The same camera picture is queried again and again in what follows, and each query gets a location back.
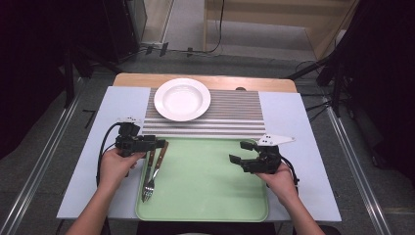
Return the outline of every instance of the hand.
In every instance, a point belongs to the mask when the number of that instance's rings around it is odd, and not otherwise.
[[[284,163],[278,166],[274,174],[257,173],[256,175],[268,184],[282,205],[286,205],[288,200],[299,196],[290,168]]]
[[[104,153],[101,161],[99,186],[116,190],[128,171],[134,168],[137,165],[137,161],[145,156],[145,153],[135,153],[123,158],[119,154],[121,154],[121,150],[118,148]]]

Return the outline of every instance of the wrist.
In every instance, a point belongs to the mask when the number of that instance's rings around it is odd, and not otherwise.
[[[294,205],[297,205],[298,203],[301,203],[299,195],[296,194],[288,194],[284,195],[282,197],[278,197],[278,201],[285,207],[289,208]]]

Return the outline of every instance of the black cable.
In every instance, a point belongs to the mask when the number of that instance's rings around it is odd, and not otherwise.
[[[101,144],[101,149],[100,149],[100,155],[98,156],[98,166],[97,166],[97,176],[96,176],[96,179],[97,179],[97,186],[100,184],[100,173],[101,173],[101,170],[100,170],[100,166],[101,166],[101,160],[102,160],[102,157],[103,157],[103,155],[104,155],[104,152],[103,152],[103,149],[104,149],[104,145],[105,145],[105,143],[107,142],[107,138],[108,138],[108,135],[110,134],[110,132],[113,130],[113,128],[114,127],[116,127],[117,125],[121,125],[121,123],[120,122],[117,122],[117,123],[115,123],[115,124],[113,124],[108,130],[107,130],[107,133],[105,134],[105,136],[104,136],[104,139],[103,139],[103,143]]]
[[[304,93],[300,93],[301,96],[328,96],[331,95],[329,94],[304,94]]]
[[[300,65],[305,64],[305,63],[309,63],[309,62],[314,63],[314,64],[318,67],[318,69],[319,69],[319,68],[324,67],[324,65],[319,65],[319,64],[318,64],[318,62],[315,62],[315,61],[303,61],[303,62],[299,63],[299,64],[296,66],[296,70],[295,70],[295,72],[298,72],[298,71],[299,71],[299,66],[300,66]]]
[[[281,156],[281,159],[284,161],[284,163],[288,166],[288,168],[291,170],[291,174],[293,175],[293,181],[294,185],[296,185],[297,192],[299,191],[299,179],[297,178],[296,171],[294,170],[293,165],[291,164],[288,159]]]
[[[311,117],[309,119],[310,122],[314,121],[319,115],[321,115],[325,110],[327,110],[327,108],[329,108],[329,106],[324,107],[323,110],[321,110],[320,112],[318,112],[315,116]]]
[[[65,220],[61,219],[61,222],[58,225],[58,228],[56,229],[55,235],[59,235],[61,233],[61,228],[64,225]]]
[[[319,108],[319,107],[322,107],[322,106],[327,106],[327,105],[330,104],[330,102],[331,101],[326,101],[323,104],[316,105],[316,106],[311,106],[311,107],[306,108],[305,110],[308,112],[308,111],[314,110],[314,109]]]
[[[216,44],[216,46],[209,50],[209,51],[183,51],[183,50],[165,50],[167,52],[179,52],[179,53],[183,53],[183,54],[190,54],[190,55],[195,55],[195,56],[207,56],[208,54],[214,52],[220,45],[220,42],[222,41],[222,22],[223,22],[223,12],[224,12],[224,8],[225,8],[225,0],[222,0],[222,8],[220,11],[220,20],[219,20],[219,40]],[[159,48],[152,48],[153,50],[156,51],[161,51],[162,49]]]

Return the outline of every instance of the wooden tabletop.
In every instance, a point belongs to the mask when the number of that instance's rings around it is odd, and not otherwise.
[[[142,86],[158,88],[165,82],[179,77],[198,80],[208,89],[235,90],[238,87],[244,87],[249,91],[297,92],[294,82],[289,79],[222,75],[120,73],[115,78],[114,86]]]

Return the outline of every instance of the utensil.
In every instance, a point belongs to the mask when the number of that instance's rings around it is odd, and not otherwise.
[[[147,185],[147,182],[149,181],[149,178],[150,178],[150,173],[152,171],[152,166],[153,166],[153,161],[154,161],[154,158],[155,158],[155,154],[156,154],[156,150],[151,151],[150,156],[149,156],[149,160],[147,162],[146,175],[144,176],[143,188],[141,189],[141,191],[142,191],[141,201],[143,201],[143,203],[144,203],[144,198],[145,198],[145,185]]]
[[[165,141],[164,148],[161,149],[160,154],[159,154],[159,157],[157,159],[156,166],[155,166],[155,171],[153,172],[153,177],[147,183],[147,185],[146,185],[146,187],[144,189],[144,200],[143,200],[143,203],[146,202],[146,201],[148,201],[152,197],[152,195],[153,195],[153,191],[155,190],[155,186],[156,186],[155,185],[155,179],[156,179],[157,173],[160,170],[161,162],[164,159],[164,155],[165,155],[165,151],[167,151],[167,147],[168,147],[168,142]]]

